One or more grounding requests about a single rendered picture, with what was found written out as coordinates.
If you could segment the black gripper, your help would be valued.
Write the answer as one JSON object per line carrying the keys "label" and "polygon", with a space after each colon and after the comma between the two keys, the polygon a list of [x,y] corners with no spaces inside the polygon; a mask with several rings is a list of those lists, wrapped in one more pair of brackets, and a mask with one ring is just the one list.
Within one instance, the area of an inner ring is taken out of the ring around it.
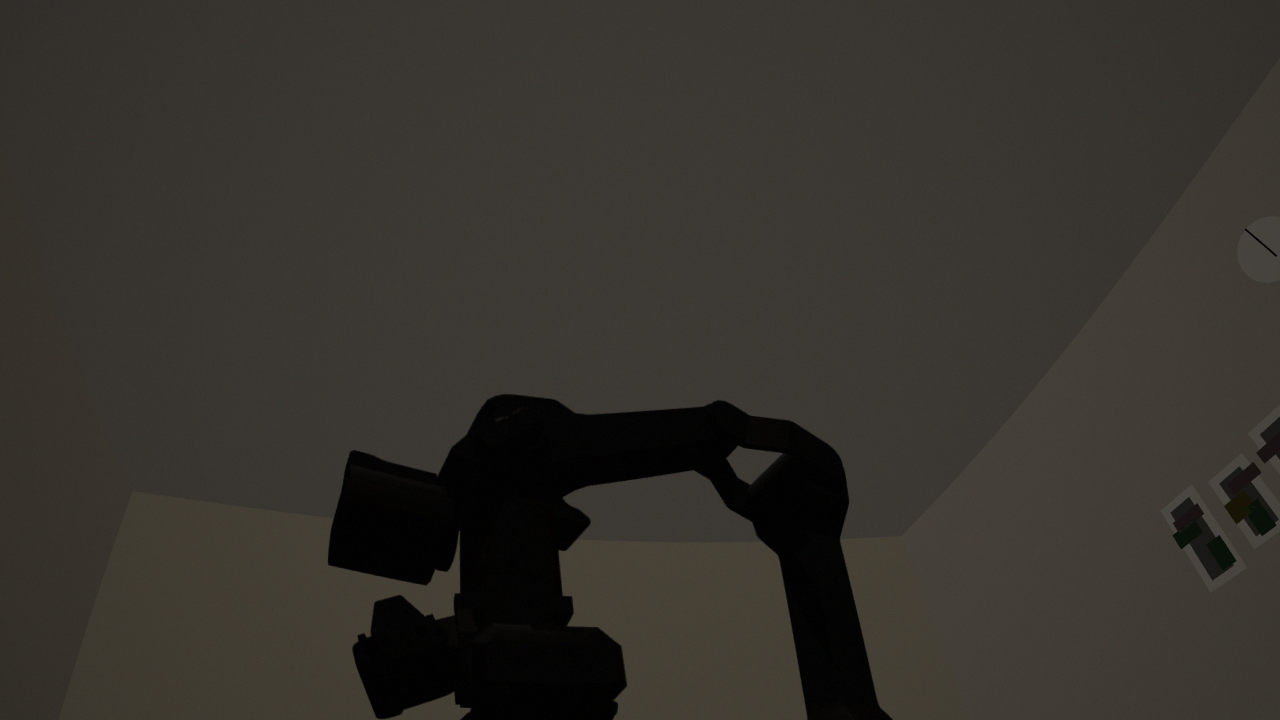
{"label": "black gripper", "polygon": [[541,577],[498,573],[460,591],[479,635],[468,646],[461,720],[613,720],[627,679],[622,646],[567,626],[572,596]]}

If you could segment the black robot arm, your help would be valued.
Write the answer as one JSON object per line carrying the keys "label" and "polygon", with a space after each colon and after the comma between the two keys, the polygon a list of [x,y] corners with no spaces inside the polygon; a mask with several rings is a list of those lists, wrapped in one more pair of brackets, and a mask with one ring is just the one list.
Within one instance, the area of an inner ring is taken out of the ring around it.
{"label": "black robot arm", "polygon": [[[727,456],[780,452],[753,484]],[[733,404],[584,415],[552,398],[497,395],[480,407],[442,471],[353,450],[332,524],[328,565],[428,585],[448,571],[460,536],[460,591],[518,573],[561,587],[559,551],[591,524],[564,502],[586,486],[698,471],[753,521],[780,557],[806,720],[893,720],[879,707],[840,536],[849,511],[841,457],[785,419]],[[477,635],[472,609],[426,618],[402,594],[374,603],[355,664],[378,719],[439,700],[465,682]]]}

